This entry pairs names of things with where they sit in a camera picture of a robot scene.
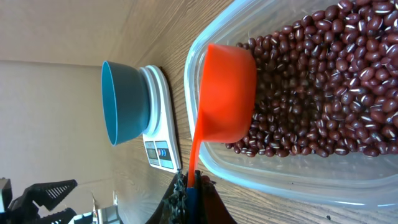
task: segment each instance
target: blue bowl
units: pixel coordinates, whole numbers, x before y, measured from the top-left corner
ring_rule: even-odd
[[[127,65],[104,61],[101,72],[106,130],[112,145],[139,136],[149,122],[149,93],[144,77]]]

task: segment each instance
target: plastic scoop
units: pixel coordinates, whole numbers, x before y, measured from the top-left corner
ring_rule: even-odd
[[[188,170],[188,188],[195,185],[195,170],[203,141],[232,143],[248,132],[256,97],[256,74],[256,62],[249,50],[208,45]]]

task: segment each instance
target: digital kitchen scale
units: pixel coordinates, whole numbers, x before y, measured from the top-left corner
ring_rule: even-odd
[[[149,124],[142,132],[149,164],[176,173],[181,169],[181,161],[167,80],[155,65],[141,67],[139,71],[146,80],[150,100]]]

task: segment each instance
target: wooden table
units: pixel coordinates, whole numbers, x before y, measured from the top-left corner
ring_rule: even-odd
[[[162,66],[174,99],[175,122],[184,172],[192,139],[183,87],[185,59],[199,33],[228,1],[134,1],[122,38],[110,60],[134,67]],[[119,212],[125,223],[144,223],[152,215],[173,174],[152,168],[142,138],[113,149]],[[298,202],[234,185],[199,169],[217,182],[216,188],[238,223],[397,223],[398,210],[367,212]]]

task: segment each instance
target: beige wall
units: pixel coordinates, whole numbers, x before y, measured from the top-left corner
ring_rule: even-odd
[[[76,179],[61,204],[78,213],[112,205],[100,67],[0,61],[0,177],[14,198],[31,184]]]
[[[131,0],[0,0],[0,60],[101,65]]]

